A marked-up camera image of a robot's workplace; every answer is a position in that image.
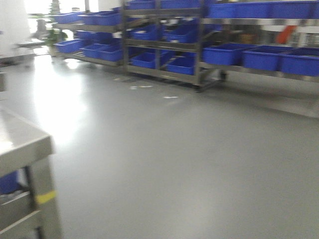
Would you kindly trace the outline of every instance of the blue plastic crate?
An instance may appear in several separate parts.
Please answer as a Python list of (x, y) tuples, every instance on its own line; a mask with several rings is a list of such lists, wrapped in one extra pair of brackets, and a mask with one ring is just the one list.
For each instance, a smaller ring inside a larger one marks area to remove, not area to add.
[(314, 7), (314, 9), (313, 9), (311, 18), (313, 18), (313, 19), (319, 19), (319, 1), (317, 1), (317, 2), (315, 3), (315, 7)]
[(282, 54), (282, 72), (305, 76), (319, 76), (319, 52), (293, 51)]
[(200, 7), (198, 0), (161, 0), (161, 8), (190, 8)]
[(234, 3), (235, 18), (270, 18), (271, 2)]
[(54, 17), (54, 20), (57, 21), (57, 23), (66, 24), (66, 23), (71, 23), (71, 22), (75, 22), (75, 21), (80, 21), (81, 14), (83, 14), (83, 13), (79, 12), (79, 11), (75, 11), (75, 12), (70, 12), (70, 13), (61, 13), (58, 15), (53, 15), (53, 17)]
[(92, 31), (76, 31), (76, 35), (78, 38), (83, 40), (94, 40), (95, 32)]
[(164, 33), (166, 41), (180, 43), (194, 43), (197, 41), (198, 30), (197, 25), (185, 24), (177, 29)]
[[(171, 57), (173, 53), (163, 52), (160, 56), (160, 65), (165, 64)], [(132, 65), (140, 66), (144, 68), (152, 68), (155, 69), (155, 53), (144, 52), (136, 57), (131, 59)]]
[(123, 59), (123, 50), (121, 45), (104, 47), (100, 50), (100, 57), (106, 61), (119, 61)]
[(272, 2), (270, 18), (308, 19), (316, 1), (277, 1)]
[(121, 15), (116, 11), (106, 11), (95, 16), (97, 25), (114, 26), (120, 24)]
[(13, 172), (0, 178), (0, 194), (12, 193), (19, 188), (18, 173)]
[(110, 40), (112, 38), (113, 38), (113, 34), (109, 32), (96, 32), (94, 34), (93, 40), (103, 42), (106, 40)]
[(281, 54), (290, 50), (292, 50), (292, 47), (260, 46), (244, 51), (243, 66), (260, 70), (278, 71), (280, 69)]
[(209, 18), (235, 18), (234, 3), (212, 4), (209, 6)]
[(102, 44), (92, 44), (86, 47), (80, 48), (83, 51), (86, 57), (92, 58), (100, 58), (100, 50), (106, 48), (105, 45)]
[(153, 9), (155, 8), (154, 0), (133, 0), (129, 2), (128, 9)]
[(243, 51), (254, 48), (250, 44), (224, 44), (206, 47), (203, 50), (203, 60), (216, 65), (240, 65)]
[(74, 39), (71, 41), (62, 41), (54, 44), (59, 52), (63, 53), (71, 53), (74, 51), (78, 51), (81, 47), (87, 45), (87, 41), (81, 39)]
[(154, 24), (131, 31), (131, 37), (138, 40), (159, 40), (161, 39), (162, 31), (159, 34)]
[(168, 63), (166, 69), (171, 72), (194, 75), (195, 59), (193, 57), (178, 57)]

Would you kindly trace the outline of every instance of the stainless steel table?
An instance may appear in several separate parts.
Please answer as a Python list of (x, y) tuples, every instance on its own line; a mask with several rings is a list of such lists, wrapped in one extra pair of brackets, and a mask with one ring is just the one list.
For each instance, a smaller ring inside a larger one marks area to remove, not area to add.
[(19, 169), (27, 188), (0, 204), (0, 238), (20, 239), (36, 230), (40, 239), (62, 239), (48, 156), (51, 137), (0, 108), (0, 177)]

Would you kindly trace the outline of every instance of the orange object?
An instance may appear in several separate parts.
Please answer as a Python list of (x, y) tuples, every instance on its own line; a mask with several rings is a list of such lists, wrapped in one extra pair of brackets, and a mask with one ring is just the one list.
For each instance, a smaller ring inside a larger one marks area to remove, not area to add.
[(286, 26), (286, 28), (278, 34), (276, 42), (279, 44), (286, 44), (291, 34), (296, 30), (297, 26)]

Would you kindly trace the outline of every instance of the stainless steel shelf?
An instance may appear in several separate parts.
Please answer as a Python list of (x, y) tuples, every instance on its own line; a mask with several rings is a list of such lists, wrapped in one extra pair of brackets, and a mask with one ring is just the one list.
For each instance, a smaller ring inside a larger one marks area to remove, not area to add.
[[(143, 23), (148, 22), (148, 19), (138, 19), (134, 21), (128, 22), (128, 27), (137, 27)], [(69, 29), (69, 30), (82, 30), (82, 31), (100, 31), (100, 32), (109, 32), (109, 33), (115, 33), (123, 30), (123, 25), (118, 24), (114, 26), (102, 26), (102, 25), (85, 25), (83, 22), (74, 22), (69, 24), (58, 24), (55, 23), (52, 25), (54, 28), (59, 29)]]
[(175, 42), (165, 42), (165, 41), (146, 41), (146, 40), (136, 40), (136, 39), (127, 39), (126, 43), (130, 46), (140, 46), (140, 47), (145, 47), (145, 48), (167, 49), (167, 50), (185, 51), (185, 52), (196, 52), (196, 44), (190, 44), (190, 43), (175, 43)]
[(294, 80), (300, 80), (300, 81), (319, 82), (319, 76), (313, 77), (313, 76), (288, 74), (288, 73), (283, 73), (280, 71), (258, 70), (258, 69), (245, 68), (242, 66), (213, 65), (213, 64), (208, 64), (205, 62), (201, 62), (200, 66), (207, 69), (218, 69), (218, 70), (225, 70), (225, 71), (235, 71), (235, 72), (242, 72), (242, 73), (249, 73), (249, 74), (256, 74), (256, 75), (294, 79)]
[(30, 192), (23, 192), (14, 199), (0, 204), (0, 231), (30, 214), (32, 212), (31, 205)]
[(0, 231), (1, 239), (22, 238), (41, 226), (41, 213), (34, 211)]
[(181, 81), (186, 83), (194, 83), (195, 77), (192, 75), (180, 74), (175, 72), (144, 68), (139, 66), (128, 65), (128, 71), (132, 73), (160, 77), (168, 80)]
[(203, 24), (319, 26), (319, 19), (203, 18)]
[(100, 64), (100, 65), (106, 65), (106, 66), (120, 66), (123, 64), (123, 61), (105, 61), (102, 59), (97, 59), (97, 58), (91, 58), (91, 57), (86, 57), (83, 55), (83, 52), (76, 52), (76, 53), (62, 53), (58, 52), (58, 56), (62, 56), (64, 58), (69, 58), (69, 59), (77, 59), (81, 61), (86, 61), (86, 62), (91, 62), (95, 64)]
[(176, 9), (136, 9), (125, 10), (125, 15), (133, 17), (141, 16), (200, 16), (199, 8), (176, 8)]
[(0, 92), (5, 91), (5, 72), (0, 72)]

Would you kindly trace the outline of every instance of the metal bar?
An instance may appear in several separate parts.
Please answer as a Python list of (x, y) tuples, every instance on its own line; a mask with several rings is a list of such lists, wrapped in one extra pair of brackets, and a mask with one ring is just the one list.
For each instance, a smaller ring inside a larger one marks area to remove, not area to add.
[(256, 74), (256, 75), (294, 79), (299, 81), (319, 82), (319, 76), (314, 77), (314, 76), (288, 74), (288, 73), (284, 73), (280, 71), (258, 70), (258, 69), (245, 68), (242, 66), (213, 65), (213, 64), (208, 64), (205, 62), (201, 62), (200, 65), (201, 67), (204, 67), (207, 69), (212, 68), (212, 69), (219, 69), (224, 71), (235, 71), (235, 72), (242, 72), (242, 73), (249, 73), (249, 74)]
[(34, 211), (9, 227), (0, 231), (1, 239), (17, 239), (26, 236), (33, 229), (41, 226), (40, 211)]
[(203, 18), (203, 24), (319, 26), (319, 19)]
[(137, 9), (125, 10), (125, 15), (141, 16), (200, 16), (200, 8), (177, 8), (177, 9)]
[(0, 92), (6, 91), (5, 87), (5, 72), (0, 72)]
[(196, 44), (192, 44), (192, 43), (178, 43), (178, 42), (127, 39), (127, 44), (140, 46), (140, 47), (144, 47), (144, 48), (154, 48), (154, 49), (167, 49), (167, 50), (184, 51), (184, 52), (196, 52), (197, 51)]
[(41, 210), (41, 231), (44, 239), (62, 239), (60, 220), (56, 206), (49, 158), (44, 158), (28, 166), (28, 181), (34, 202)]
[(30, 214), (32, 210), (30, 192), (19, 194), (13, 200), (0, 205), (0, 231)]
[(95, 63), (95, 64), (99, 64), (99, 65), (113, 66), (113, 67), (120, 66), (123, 63), (123, 61), (106, 61), (106, 60), (101, 60), (98, 58), (86, 57), (86, 56), (83, 56), (82, 54), (79, 54), (79, 53), (70, 54), (70, 53), (58, 52), (57, 55), (62, 56), (64, 58), (77, 59), (77, 60), (81, 60), (81, 61), (86, 61), (86, 62)]
[(150, 69), (150, 68), (144, 68), (144, 67), (138, 67), (138, 66), (132, 66), (132, 65), (128, 65), (128, 71), (132, 73), (154, 76), (154, 77), (159, 77), (159, 78), (164, 78), (164, 79), (174, 80), (174, 81), (181, 81), (181, 82), (186, 82), (191, 84), (193, 84), (195, 79), (195, 76), (193, 75), (186, 75), (186, 74), (180, 74), (175, 72), (156, 70), (156, 69)]
[[(200, 0), (199, 1), (200, 6), (201, 6), (201, 11), (204, 11), (204, 0)], [(201, 59), (201, 48), (202, 48), (202, 40), (203, 40), (203, 31), (204, 31), (204, 24), (201, 24), (201, 21), (199, 19), (199, 29), (198, 29), (198, 39), (197, 39), (197, 43), (196, 43), (196, 57), (195, 57), (195, 81), (193, 82), (193, 85), (199, 86), (201, 83), (201, 74), (200, 74), (200, 59)]]

